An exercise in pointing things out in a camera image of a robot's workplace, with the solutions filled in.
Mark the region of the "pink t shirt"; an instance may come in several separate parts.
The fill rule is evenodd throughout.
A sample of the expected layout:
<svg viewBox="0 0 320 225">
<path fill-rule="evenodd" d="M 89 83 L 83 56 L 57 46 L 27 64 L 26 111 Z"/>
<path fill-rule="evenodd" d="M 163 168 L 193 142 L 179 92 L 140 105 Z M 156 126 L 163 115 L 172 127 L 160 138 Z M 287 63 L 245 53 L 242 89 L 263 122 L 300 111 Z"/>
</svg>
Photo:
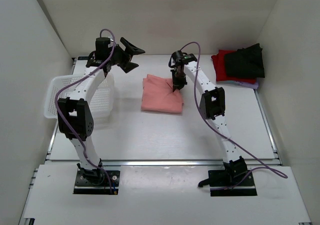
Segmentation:
<svg viewBox="0 0 320 225">
<path fill-rule="evenodd" d="M 141 110 L 144 112 L 182 114 L 184 100 L 180 91 L 173 91 L 173 79 L 147 74 L 142 82 Z"/>
</svg>

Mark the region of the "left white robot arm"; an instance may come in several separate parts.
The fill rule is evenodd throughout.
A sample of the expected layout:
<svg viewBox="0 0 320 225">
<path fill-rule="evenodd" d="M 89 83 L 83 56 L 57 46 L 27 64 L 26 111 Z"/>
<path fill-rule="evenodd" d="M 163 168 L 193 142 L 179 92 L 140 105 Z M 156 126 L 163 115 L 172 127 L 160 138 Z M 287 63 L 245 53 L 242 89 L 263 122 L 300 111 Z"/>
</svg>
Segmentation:
<svg viewBox="0 0 320 225">
<path fill-rule="evenodd" d="M 111 179 L 104 170 L 102 160 L 98 157 L 92 142 L 94 118 L 90 102 L 112 66 L 118 66 L 125 73 L 129 73 L 138 67 L 138 64 L 132 62 L 133 56 L 145 53 L 124 37 L 120 38 L 120 42 L 124 48 L 109 37 L 98 37 L 95 40 L 95 50 L 87 57 L 83 78 L 70 84 L 73 91 L 65 98 L 55 96 L 59 131 L 74 146 L 80 161 L 77 166 L 82 177 L 95 187 L 110 184 Z"/>
</svg>

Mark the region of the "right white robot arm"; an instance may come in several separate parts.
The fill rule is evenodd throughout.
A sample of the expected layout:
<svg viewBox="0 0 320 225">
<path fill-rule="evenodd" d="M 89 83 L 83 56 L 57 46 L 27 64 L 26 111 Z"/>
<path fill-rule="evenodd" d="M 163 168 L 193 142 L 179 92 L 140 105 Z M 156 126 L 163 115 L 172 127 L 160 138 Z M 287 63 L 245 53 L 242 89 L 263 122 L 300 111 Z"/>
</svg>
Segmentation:
<svg viewBox="0 0 320 225">
<path fill-rule="evenodd" d="M 225 90 L 217 87 L 199 67 L 199 60 L 194 54 L 181 50 L 172 53 L 168 62 L 172 74 L 173 90 L 181 90 L 187 85 L 187 78 L 193 81 L 193 95 L 201 94 L 196 107 L 202 119 L 220 136 L 220 148 L 224 170 L 200 181 L 199 188 L 220 183 L 221 189 L 233 189 L 245 179 L 248 168 L 237 146 L 231 142 L 231 135 L 225 117 Z"/>
</svg>

